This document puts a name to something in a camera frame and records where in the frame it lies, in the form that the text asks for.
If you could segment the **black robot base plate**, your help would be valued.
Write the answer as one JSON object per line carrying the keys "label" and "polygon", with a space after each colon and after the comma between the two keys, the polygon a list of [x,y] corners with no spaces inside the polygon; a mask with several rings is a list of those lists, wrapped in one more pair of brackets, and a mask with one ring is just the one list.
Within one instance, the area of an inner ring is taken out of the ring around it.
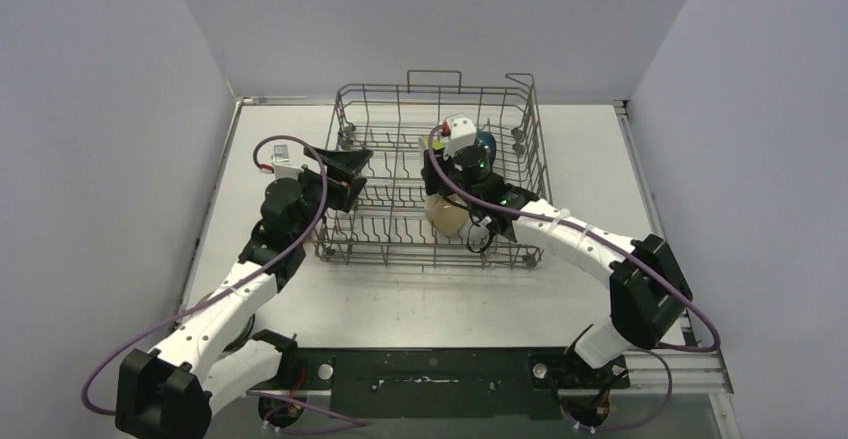
{"label": "black robot base plate", "polygon": [[563,404],[601,405],[627,389],[623,357],[599,370],[561,347],[301,348],[260,390],[325,395],[331,410],[359,419],[555,420]]}

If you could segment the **pale green plate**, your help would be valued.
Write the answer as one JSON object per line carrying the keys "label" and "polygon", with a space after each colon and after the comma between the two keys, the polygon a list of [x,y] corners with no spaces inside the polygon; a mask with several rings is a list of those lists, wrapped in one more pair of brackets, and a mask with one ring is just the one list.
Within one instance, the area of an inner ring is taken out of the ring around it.
{"label": "pale green plate", "polygon": [[251,315],[236,337],[225,346],[223,352],[232,353],[243,347],[253,334],[255,322],[255,315]]}

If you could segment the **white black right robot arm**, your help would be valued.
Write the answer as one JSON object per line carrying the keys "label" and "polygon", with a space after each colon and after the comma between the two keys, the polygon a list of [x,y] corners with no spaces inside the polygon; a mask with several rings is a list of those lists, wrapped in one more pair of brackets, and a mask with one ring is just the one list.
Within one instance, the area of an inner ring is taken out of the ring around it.
{"label": "white black right robot arm", "polygon": [[438,194],[468,210],[471,234],[500,236],[536,247],[592,276],[609,291],[608,318],[591,324],[567,349],[565,373],[577,387],[593,386],[605,366],[629,349],[655,349],[683,314],[692,292],[668,242],[594,227],[495,173],[481,146],[450,158],[422,148],[422,178]]}

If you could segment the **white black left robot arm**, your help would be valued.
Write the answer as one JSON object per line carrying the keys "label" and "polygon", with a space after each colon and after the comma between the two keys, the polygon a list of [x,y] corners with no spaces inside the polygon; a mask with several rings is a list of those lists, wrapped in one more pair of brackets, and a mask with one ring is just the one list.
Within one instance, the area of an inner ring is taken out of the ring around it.
{"label": "white black left robot arm", "polygon": [[367,183],[368,149],[305,147],[317,170],[273,166],[260,218],[225,280],[188,310],[149,351],[135,349],[119,369],[116,427],[135,438],[202,438],[212,419],[253,386],[282,390],[297,379],[295,339],[245,333],[256,312],[294,277],[304,243],[329,210],[349,212]]}

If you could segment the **white bowl with tan outside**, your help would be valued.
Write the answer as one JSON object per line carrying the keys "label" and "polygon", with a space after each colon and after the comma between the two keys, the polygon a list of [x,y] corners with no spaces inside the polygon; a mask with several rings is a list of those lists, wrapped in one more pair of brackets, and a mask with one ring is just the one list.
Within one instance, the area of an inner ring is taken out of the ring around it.
{"label": "white bowl with tan outside", "polygon": [[457,236],[469,219],[465,202],[456,194],[447,198],[438,194],[427,196],[424,211],[428,223],[445,236]]}

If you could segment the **white bowl with blue outside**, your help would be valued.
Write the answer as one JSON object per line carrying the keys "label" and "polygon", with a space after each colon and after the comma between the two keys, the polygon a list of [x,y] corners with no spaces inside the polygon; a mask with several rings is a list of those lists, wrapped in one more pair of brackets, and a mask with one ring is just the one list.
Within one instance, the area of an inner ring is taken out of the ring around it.
{"label": "white bowl with blue outside", "polygon": [[480,244],[488,240],[489,230],[485,226],[475,224],[471,220],[467,220],[458,230],[457,236],[470,244]]}

